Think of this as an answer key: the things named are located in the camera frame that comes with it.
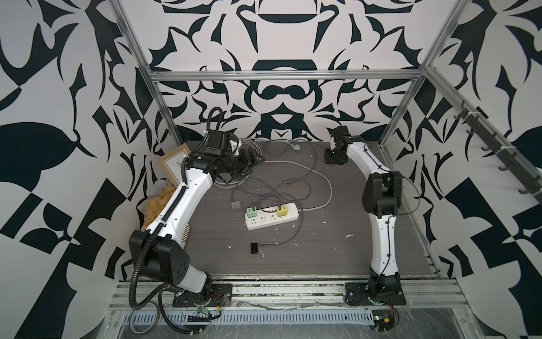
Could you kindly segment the grey USB cable green charger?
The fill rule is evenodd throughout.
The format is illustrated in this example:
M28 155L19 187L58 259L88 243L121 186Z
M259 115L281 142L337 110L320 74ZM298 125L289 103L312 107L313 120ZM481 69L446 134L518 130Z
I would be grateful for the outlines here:
M287 191L292 186L295 178L283 179L276 184L269 183L269 180L254 176L251 169L232 175L229 179L223 179L223 184L231 189L231 196L234 198L237 192L244 194L250 202L250 207L262 208L262 203L267 201L275 202L279 207L286 203L297 203L299 200L295 195Z

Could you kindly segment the green USB wall charger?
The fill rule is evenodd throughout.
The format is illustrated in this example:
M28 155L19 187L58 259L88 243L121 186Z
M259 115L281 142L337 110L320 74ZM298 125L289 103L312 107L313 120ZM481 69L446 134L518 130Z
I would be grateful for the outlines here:
M247 218L256 218L258 216L258 210L255 206L246 209Z

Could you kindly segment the white power strip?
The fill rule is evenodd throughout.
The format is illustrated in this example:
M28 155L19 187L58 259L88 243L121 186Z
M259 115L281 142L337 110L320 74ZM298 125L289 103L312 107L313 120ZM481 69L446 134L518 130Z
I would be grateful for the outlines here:
M285 223L293 223L299 219L299 210L295 203L286 203L288 214L284 217L278 217L276 210L279 206L261 208L258 210L256 218L247 218L244 216L244 225L247 230L259 230L266 227L277 226Z

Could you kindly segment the yellow USB wall charger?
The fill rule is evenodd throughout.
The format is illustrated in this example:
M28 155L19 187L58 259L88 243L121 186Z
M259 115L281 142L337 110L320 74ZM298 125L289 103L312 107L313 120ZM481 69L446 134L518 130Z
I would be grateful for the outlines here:
M284 217L288 214L288 208L286 205L281 205L276 210L278 217Z

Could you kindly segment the grey USB cable yellow charger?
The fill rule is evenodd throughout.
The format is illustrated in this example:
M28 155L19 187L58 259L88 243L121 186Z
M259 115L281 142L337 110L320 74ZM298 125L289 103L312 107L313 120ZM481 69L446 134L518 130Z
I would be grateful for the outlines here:
M298 237L304 222L303 206L300 200L295 204L299 210L298 220L293 223L285 223L259 230L250 230L252 233L251 240L257 242L259 247L282 246L294 241ZM272 206L278 205L275 202L270 201L268 207Z

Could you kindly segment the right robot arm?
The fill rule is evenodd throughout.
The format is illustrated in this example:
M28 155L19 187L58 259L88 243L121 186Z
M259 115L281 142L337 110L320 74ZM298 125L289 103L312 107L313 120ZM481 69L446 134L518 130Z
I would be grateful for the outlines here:
M371 152L361 136L351 135L346 126L330 132L325 163L344 165L352 161L366 178L362 206L371 222L373 255L365 295L373 300L386 292L398 293L400 274L395 251L395 223L402 205L402 179Z

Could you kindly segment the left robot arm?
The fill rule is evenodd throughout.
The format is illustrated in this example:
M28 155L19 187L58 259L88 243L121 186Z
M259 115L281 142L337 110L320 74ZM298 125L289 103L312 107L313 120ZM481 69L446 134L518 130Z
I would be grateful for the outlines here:
M145 230L134 231L128 241L134 263L128 291L130 308L137 312L151 304L158 319L186 335L195 331L172 323L165 312L163 293L186 295L202 304L210 302L213 295L210 275L192 266L184 250L189 221L217 180L227 175L227 184L241 181L265 160L255 148L243 148L235 134L211 127L213 120L220 123L224 115L219 107L210 110L203 140L181 161L182 178L171 199Z

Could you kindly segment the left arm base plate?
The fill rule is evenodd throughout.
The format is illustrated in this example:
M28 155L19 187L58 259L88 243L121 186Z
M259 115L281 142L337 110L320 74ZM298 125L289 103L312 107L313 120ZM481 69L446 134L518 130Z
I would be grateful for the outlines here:
M173 300L173 307L225 307L231 304L233 295L232 284L212 283L203 288L199 293L182 292L176 294Z

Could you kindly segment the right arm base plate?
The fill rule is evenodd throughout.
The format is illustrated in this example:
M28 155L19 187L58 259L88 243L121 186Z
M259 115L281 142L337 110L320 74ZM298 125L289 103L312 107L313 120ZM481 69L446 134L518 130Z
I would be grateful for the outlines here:
M376 292L368 282L345 284L344 302L350 306L405 306L405 294L401 287Z

